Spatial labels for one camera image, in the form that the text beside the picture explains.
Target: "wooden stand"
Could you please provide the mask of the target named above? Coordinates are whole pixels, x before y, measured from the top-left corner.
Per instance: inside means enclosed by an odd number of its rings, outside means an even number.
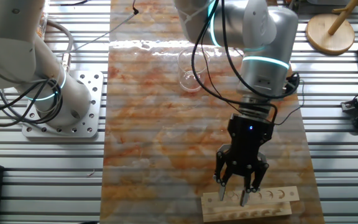
[[[358,0],[351,0],[344,9],[334,9],[339,16],[321,14],[314,16],[306,27],[306,36],[317,50],[332,55],[343,54],[354,42],[354,30],[346,18],[358,5]]]
[[[218,193],[203,194],[201,206],[204,223],[291,215],[289,202],[299,200],[296,187],[277,187],[251,193],[247,204],[242,207],[239,205],[241,193],[226,192],[223,201],[219,200]]]

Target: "wooden block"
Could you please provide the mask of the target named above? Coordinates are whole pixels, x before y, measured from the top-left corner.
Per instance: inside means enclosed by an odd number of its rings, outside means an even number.
[[[289,202],[266,203],[259,205],[238,205],[236,207],[216,207],[206,208],[201,198],[203,209],[203,220],[207,222],[221,222],[229,220],[245,220],[250,218],[276,217],[281,215],[291,215],[291,205]]]
[[[217,192],[203,194],[204,206],[206,208],[236,207],[240,205],[242,191],[225,192],[223,201],[220,201]],[[299,200],[298,189],[293,187],[275,187],[262,189],[260,192],[249,194],[247,205],[264,203],[294,202]]]

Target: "blue led light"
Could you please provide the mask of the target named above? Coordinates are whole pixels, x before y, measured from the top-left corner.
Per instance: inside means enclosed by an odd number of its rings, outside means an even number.
[[[214,5],[214,4],[211,3],[211,4],[208,6],[208,17],[211,15],[212,8],[214,7],[213,5]],[[215,46],[220,47],[220,45],[218,44],[218,42],[216,41],[216,38],[215,38],[214,22],[215,22],[215,13],[212,15],[211,22],[209,23],[209,33],[211,33],[212,43],[213,43]]]
[[[274,63],[276,65],[283,66],[287,70],[290,68],[289,64],[287,64],[285,62],[282,62],[280,60],[274,59],[274,58],[260,57],[260,56],[248,56],[248,57],[244,57],[244,59],[242,59],[242,60],[243,61],[245,61],[245,60],[259,60],[259,61],[270,62],[270,63]]]
[[[66,84],[66,72],[65,72],[65,78],[63,79],[63,83],[62,86],[60,87],[60,89],[62,89]],[[55,94],[51,94],[50,96],[47,96],[45,98],[41,98],[41,99],[36,99],[36,101],[42,101],[42,100],[47,100],[47,99],[51,99],[52,97],[54,97],[56,94],[58,94],[58,92],[56,91]]]

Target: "metal rail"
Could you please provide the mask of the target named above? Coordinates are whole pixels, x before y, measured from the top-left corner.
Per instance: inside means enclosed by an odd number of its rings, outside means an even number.
[[[81,45],[105,33],[110,26],[110,0],[84,6],[61,7],[72,1],[52,0],[50,18],[69,29]],[[358,134],[339,103],[358,94],[358,6],[349,19],[356,32],[350,51],[327,57],[307,42],[305,28],[313,14],[330,12],[326,6],[304,3],[291,64],[305,81],[305,107],[301,109],[326,223],[358,223]],[[117,14],[117,21],[126,14]],[[48,29],[46,43],[58,53],[68,39]],[[106,92],[109,37],[73,54],[72,70],[99,70]],[[24,110],[26,101],[17,105]],[[2,224],[57,224],[99,220],[103,166],[106,94],[103,96],[97,141],[29,142],[21,125],[0,128],[0,165],[5,173]],[[0,121],[8,122],[0,113]]]

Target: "wooden stick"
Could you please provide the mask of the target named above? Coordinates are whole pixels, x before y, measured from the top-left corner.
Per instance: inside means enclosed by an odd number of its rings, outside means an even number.
[[[344,9],[340,9],[342,11],[339,17],[335,20],[331,28],[328,30],[329,35],[334,35],[338,28],[342,25],[345,19],[352,13],[353,9],[358,5],[358,0],[351,0]]]

